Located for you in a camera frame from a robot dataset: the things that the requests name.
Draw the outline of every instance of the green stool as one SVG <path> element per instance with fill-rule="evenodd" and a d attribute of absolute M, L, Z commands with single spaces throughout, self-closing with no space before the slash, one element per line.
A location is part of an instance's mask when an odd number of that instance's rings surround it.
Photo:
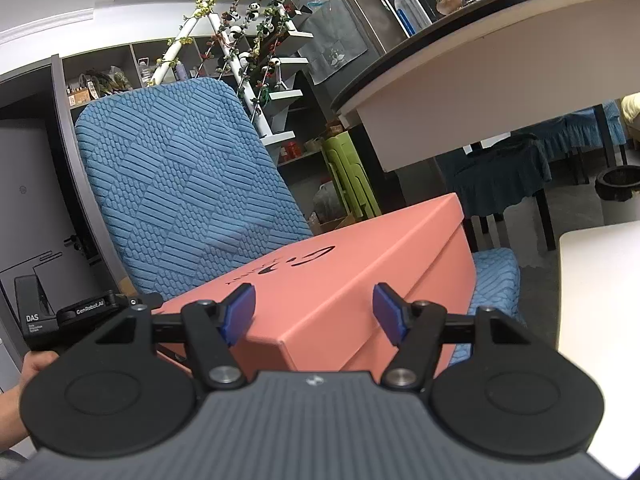
<path fill-rule="evenodd" d="M 322 156 L 347 214 L 357 221 L 382 215 L 348 132 L 323 142 Z"/>

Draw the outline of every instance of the hand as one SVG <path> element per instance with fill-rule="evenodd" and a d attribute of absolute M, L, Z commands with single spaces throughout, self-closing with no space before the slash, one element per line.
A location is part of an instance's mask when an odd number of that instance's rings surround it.
<path fill-rule="evenodd" d="M 28 352 L 22 362 L 22 373 L 18 386 L 23 389 L 31 379 L 41 370 L 44 370 L 58 358 L 58 354 L 52 351 Z"/>
<path fill-rule="evenodd" d="M 27 437 L 27 429 L 20 420 L 22 390 L 39 371 L 57 358 L 55 352 L 29 352 L 24 356 L 18 384 L 0 395 L 0 451 L 9 449 Z"/>

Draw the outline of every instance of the water bottle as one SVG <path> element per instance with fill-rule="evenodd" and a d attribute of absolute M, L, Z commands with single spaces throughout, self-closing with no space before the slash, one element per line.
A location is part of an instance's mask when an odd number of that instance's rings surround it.
<path fill-rule="evenodd" d="M 180 81 L 187 81 L 189 78 L 187 74 L 187 69 L 184 67 L 181 61 L 178 61 L 175 65 L 175 75 Z"/>
<path fill-rule="evenodd" d="M 400 21 L 409 33 L 409 36 L 420 32 L 431 25 L 427 13 L 418 0 L 394 0 L 394 5 Z"/>
<path fill-rule="evenodd" d="M 146 86 L 146 84 L 151 81 L 151 70 L 149 70 L 149 58 L 143 57 L 138 60 L 138 70 L 140 70 L 140 79 L 142 80 L 142 86 Z"/>

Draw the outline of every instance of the blue chair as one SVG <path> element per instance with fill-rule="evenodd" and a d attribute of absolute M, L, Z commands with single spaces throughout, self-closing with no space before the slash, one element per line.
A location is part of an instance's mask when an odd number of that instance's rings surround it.
<path fill-rule="evenodd" d="M 620 147 L 620 155 L 622 156 L 623 164 L 626 165 L 626 138 L 620 123 L 620 110 L 615 101 L 607 101 L 603 103 L 602 107 L 607 118 L 613 145 Z M 582 161 L 582 148 L 602 147 L 602 138 L 600 137 L 593 107 L 532 124 L 515 130 L 513 133 L 534 134 L 540 140 L 546 159 L 550 162 L 563 157 L 569 159 L 575 150 L 585 184 L 589 183 L 589 177 Z M 572 167 L 572 170 L 574 172 L 574 181 L 578 184 L 575 167 Z"/>
<path fill-rule="evenodd" d="M 139 292 L 167 300 L 311 236 L 226 83 L 197 78 L 101 99 L 76 134 Z"/>
<path fill-rule="evenodd" d="M 511 136 L 469 155 L 458 148 L 436 156 L 436 162 L 447 190 L 455 192 L 460 199 L 472 251 L 478 250 L 478 244 L 471 217 L 482 219 L 493 214 L 496 221 L 500 221 L 508 206 L 520 203 L 527 196 L 536 197 L 546 246 L 550 251 L 555 250 L 556 239 L 545 195 L 545 182 L 551 180 L 551 172 L 535 136 Z"/>
<path fill-rule="evenodd" d="M 513 251 L 507 248 L 474 253 L 476 288 L 467 311 L 473 316 L 480 306 L 492 306 L 524 324 L 518 310 L 520 267 Z M 456 345 L 449 365 L 471 356 L 470 344 Z"/>

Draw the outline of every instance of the trash bin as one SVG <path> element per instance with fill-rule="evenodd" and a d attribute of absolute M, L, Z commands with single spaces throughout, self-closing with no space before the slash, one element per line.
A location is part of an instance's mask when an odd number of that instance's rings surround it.
<path fill-rule="evenodd" d="M 640 220 L 640 166 L 619 166 L 596 179 L 605 225 Z"/>

